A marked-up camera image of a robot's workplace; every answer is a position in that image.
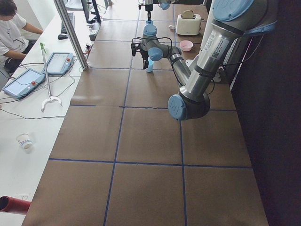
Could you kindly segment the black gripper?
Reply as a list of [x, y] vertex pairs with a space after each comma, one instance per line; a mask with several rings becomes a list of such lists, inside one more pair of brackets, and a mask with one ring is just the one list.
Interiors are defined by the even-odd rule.
[[152, 11], [152, 4], [146, 4], [145, 5], [145, 10], [148, 12], [147, 13], [147, 18], [148, 18], [148, 21], [150, 21], [150, 12]]
[[149, 55], [148, 55], [147, 48], [143, 44], [140, 45], [140, 53], [143, 58], [143, 69], [146, 69], [147, 68], [147, 60], [149, 58]]

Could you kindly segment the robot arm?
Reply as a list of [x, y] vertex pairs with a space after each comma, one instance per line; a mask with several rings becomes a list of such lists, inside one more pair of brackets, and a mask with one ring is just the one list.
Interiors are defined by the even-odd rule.
[[[175, 0], [158, 0], [157, 4], [163, 9], [167, 10], [171, 4], [175, 3]], [[151, 22], [151, 12], [153, 11], [153, 0], [143, 0], [139, 6], [145, 6], [147, 12], [148, 23]]]
[[149, 60], [169, 60], [180, 90], [169, 98], [168, 110], [178, 121], [200, 118], [207, 114], [210, 100], [206, 89], [233, 41], [243, 36], [273, 31], [278, 10], [277, 0], [215, 0], [210, 9], [213, 19], [208, 22], [213, 29], [204, 49], [199, 52], [196, 64], [193, 69], [189, 69], [178, 47], [159, 42], [157, 28], [151, 20], [153, 2], [146, 0], [143, 5], [148, 11], [148, 20], [141, 42], [131, 44], [132, 55], [141, 53], [145, 69], [149, 66]]

